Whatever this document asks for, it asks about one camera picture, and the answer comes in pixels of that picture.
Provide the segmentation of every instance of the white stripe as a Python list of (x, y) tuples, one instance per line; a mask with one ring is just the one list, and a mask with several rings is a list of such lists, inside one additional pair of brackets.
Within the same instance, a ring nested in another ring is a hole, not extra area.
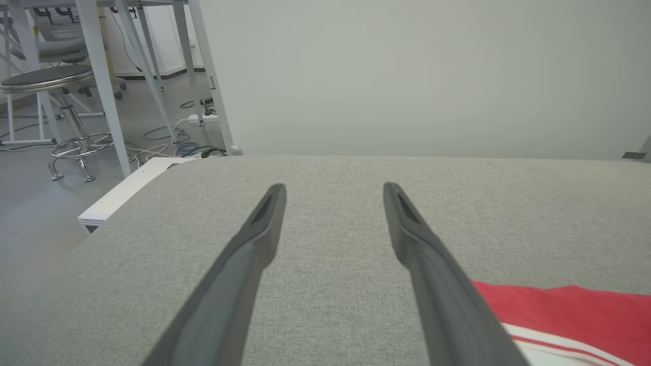
[[(535, 350), (538, 352), (546, 352), (548, 354), (553, 354), (559, 357), (560, 359), (555, 359), (556, 365), (576, 365), (577, 363), (580, 365), (599, 365), (599, 366), (613, 366), (614, 363), (606, 362), (601, 359), (592, 357), (587, 354), (582, 354), (579, 352), (572, 352), (572, 351), (565, 351), (565, 350), (559, 350), (558, 348), (553, 348), (553, 347), (547, 347), (543, 345), (536, 345), (534, 343), (528, 343), (527, 341), (519, 341), (517, 339), (514, 339), (516, 345), (518, 348), (520, 348), (520, 351), (527, 355), (528, 352), (527, 350)], [(540, 365), (549, 365), (549, 362), (537, 362), (536, 358), (527, 358), (527, 361), (531, 365), (534, 366), (540, 366)]]
[(504, 326), (506, 331), (511, 335), (515, 335), (515, 336), (522, 337), (522, 338), (527, 338), (527, 339), (532, 339), (534, 341), (541, 341), (541, 342), (549, 343), (551, 345), (558, 345), (558, 346), (563, 346), (563, 347), (568, 347), (568, 348), (574, 348), (574, 349), (577, 349), (577, 350), (582, 350), (582, 351), (588, 352), (590, 354), (594, 354), (595, 356), (605, 358), (608, 361), (614, 363), (615, 365), (633, 366), (632, 363), (626, 362), (623, 359), (618, 358), (616, 356), (613, 356), (608, 352), (604, 352), (604, 351), (600, 350), (599, 348), (596, 348), (596, 347), (593, 347), (593, 346), (590, 346), (590, 345), (586, 345), (585, 343), (575, 341), (573, 339), (560, 337), (558, 335), (543, 333), (541, 331), (532, 330), (532, 329), (528, 329), (528, 328), (523, 328), (523, 327), (520, 327), (520, 326), (513, 326), (511, 324), (506, 324), (506, 323), (502, 323), (502, 325)]

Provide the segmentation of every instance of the stool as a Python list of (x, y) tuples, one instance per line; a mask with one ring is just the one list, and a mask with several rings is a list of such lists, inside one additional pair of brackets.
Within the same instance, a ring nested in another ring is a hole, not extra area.
[(86, 166), (86, 157), (107, 147), (113, 146), (111, 134), (89, 134), (81, 124), (79, 115), (72, 104), (66, 100), (65, 94), (69, 92), (67, 86), (83, 81), (92, 76), (92, 68), (86, 65), (70, 65), (54, 68), (45, 68), (21, 75), (10, 77), (0, 85), (6, 94), (36, 93), (40, 91), (55, 91), (54, 97), (61, 104), (61, 112), (68, 121), (76, 137), (59, 143), (51, 153), (49, 171), (52, 180), (63, 177), (54, 166), (58, 159), (75, 159), (79, 162), (84, 182), (90, 182), (95, 176), (90, 175)]

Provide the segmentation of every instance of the white table leg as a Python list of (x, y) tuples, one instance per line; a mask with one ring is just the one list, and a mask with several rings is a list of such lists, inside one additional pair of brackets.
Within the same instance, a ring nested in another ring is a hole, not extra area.
[(178, 29), (178, 39), (181, 41), (181, 50), (183, 51), (183, 60), (186, 63), (187, 76), (190, 80), (190, 91), (192, 99), (195, 101), (195, 111), (199, 119), (199, 126), (205, 126), (203, 121), (203, 109), (199, 103), (199, 90), (197, 88), (197, 75), (195, 73), (195, 63), (192, 59), (192, 49), (190, 48), (190, 36), (187, 33), (186, 10), (183, 8), (183, 0), (173, 0), (174, 18), (176, 28)]
[(160, 91), (164, 91), (161, 70), (158, 67), (158, 61), (156, 60), (156, 52), (154, 51), (154, 43), (152, 42), (152, 34), (149, 31), (149, 24), (147, 23), (147, 15), (145, 13), (145, 8), (137, 7), (136, 11), (138, 13), (138, 19), (140, 19), (140, 26), (143, 28), (143, 34), (145, 36), (145, 43), (147, 44), (147, 50), (149, 51), (149, 57), (152, 60), (154, 65), (154, 71), (156, 73), (157, 86), (160, 88)]
[(195, 34), (197, 35), (197, 43), (201, 51), (201, 58), (204, 61), (206, 68), (206, 76), (208, 77), (208, 85), (210, 86), (210, 94), (212, 95), (215, 110), (217, 111), (217, 118), (219, 120), (219, 127), (221, 135), (224, 138), (224, 145), (229, 156), (242, 155), (242, 151), (233, 145), (233, 138), (230, 135), (229, 120), (226, 117), (226, 109), (224, 108), (224, 101), (221, 99), (221, 91), (219, 90), (219, 82), (217, 82), (217, 73), (215, 72), (215, 64), (212, 60), (212, 53), (210, 53), (210, 45), (208, 43), (208, 34), (206, 33), (206, 26), (204, 24), (203, 16), (201, 15), (201, 4), (199, 0), (189, 0), (190, 14), (192, 15), (192, 22), (195, 24)]
[[(27, 67), (30, 71), (40, 70), (40, 63), (38, 62), (38, 56), (36, 54), (36, 43), (34, 41), (34, 34), (29, 27), (29, 21), (27, 20), (27, 13), (25, 9), (20, 6), (20, 0), (8, 0), (7, 5), (9, 11), (11, 12), (11, 17), (14, 20), (14, 28), (18, 33), (18, 38), (21, 44), (21, 49), (25, 55), (25, 60), (27, 61)], [(52, 104), (49, 102), (48, 92), (38, 92), (38, 99), (45, 109), (45, 114), (48, 116), (49, 127), (52, 129), (52, 134), (57, 140), (57, 143), (62, 143), (63, 138), (59, 131), (59, 125), (57, 124), (57, 119), (54, 115), (54, 109), (52, 109)]]
[(104, 51), (104, 42), (102, 40), (102, 30), (100, 29), (100, 17), (97, 13), (97, 3), (96, 0), (75, 0), (75, 2), (77, 3), (77, 11), (81, 20), (81, 29), (86, 40), (90, 63), (95, 74), (95, 81), (97, 82), (97, 91), (100, 93), (104, 114), (109, 124), (109, 130), (111, 131), (113, 144), (118, 154), (122, 174), (126, 178), (131, 174), (131, 166), (129, 166), (129, 157), (126, 154), (126, 147), (124, 146), (122, 128), (120, 127), (120, 119), (118, 118), (118, 109), (115, 106), (113, 85), (111, 84), (109, 67)]
[(149, 90), (152, 93), (152, 96), (154, 97), (154, 101), (158, 106), (158, 110), (161, 112), (161, 115), (163, 115), (163, 120), (165, 121), (165, 125), (167, 125), (167, 129), (169, 130), (170, 136), (172, 137), (172, 144), (175, 144), (178, 142), (178, 138), (176, 137), (176, 132), (174, 131), (173, 125), (169, 121), (169, 116), (167, 114), (165, 105), (162, 102), (160, 91), (159, 89), (156, 88), (156, 84), (154, 83), (154, 76), (152, 75), (152, 69), (151, 67), (149, 67), (149, 62), (147, 62), (147, 58), (145, 57), (145, 50), (143, 49), (143, 45), (140, 42), (140, 37), (138, 37), (138, 33), (135, 31), (133, 19), (131, 18), (131, 14), (129, 13), (129, 8), (126, 6), (126, 1), (115, 0), (115, 7), (117, 7), (118, 9), (118, 15), (120, 16), (120, 20), (122, 20), (122, 25), (124, 26), (124, 31), (126, 33), (126, 36), (132, 45), (133, 52), (135, 53), (135, 58), (137, 62), (140, 64), (141, 68), (143, 69), (143, 73), (145, 74), (145, 80), (147, 82), (147, 85), (149, 86)]
[(14, 101), (12, 100), (11, 94), (7, 94), (7, 113), (9, 117), (9, 141), (15, 141), (15, 131), (14, 131)]
[(41, 108), (42, 103), (40, 102), (40, 97), (36, 95), (38, 100), (36, 105), (38, 106), (38, 136), (41, 140), (45, 139), (45, 131), (43, 131), (43, 108)]
[[(10, 58), (11, 53), (9, 53), (9, 10), (5, 9), (3, 11), (3, 22), (5, 24), (5, 55), (7, 59)], [(7, 79), (11, 77), (11, 63), (7, 62)]]
[[(10, 55), (11, 53), (9, 52), (9, 48), (6, 48), (5, 55)], [(16, 71), (18, 71), (21, 74), (24, 74), (25, 72), (23, 70), (20, 70), (20, 67), (16, 66), (13, 61), (7, 56), (3, 55), (0, 53), (0, 59), (4, 61), (7, 64), (7, 79), (11, 77), (11, 68), (15, 68)]]

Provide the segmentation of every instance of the gray tabletop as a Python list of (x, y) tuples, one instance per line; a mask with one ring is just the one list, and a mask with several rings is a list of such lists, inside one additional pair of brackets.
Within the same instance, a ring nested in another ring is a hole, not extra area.
[(399, 183), (471, 278), (651, 294), (651, 165), (240, 156), (188, 162), (81, 244), (0, 333), (1, 365), (138, 365), (266, 189), (287, 186), (246, 365), (427, 362), (382, 184)]

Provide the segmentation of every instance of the round stool seat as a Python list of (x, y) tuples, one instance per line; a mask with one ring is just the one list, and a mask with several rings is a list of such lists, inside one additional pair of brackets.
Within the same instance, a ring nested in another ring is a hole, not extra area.
[(6, 94), (48, 91), (88, 79), (91, 76), (92, 68), (86, 65), (44, 68), (10, 77), (0, 84), (0, 89)]

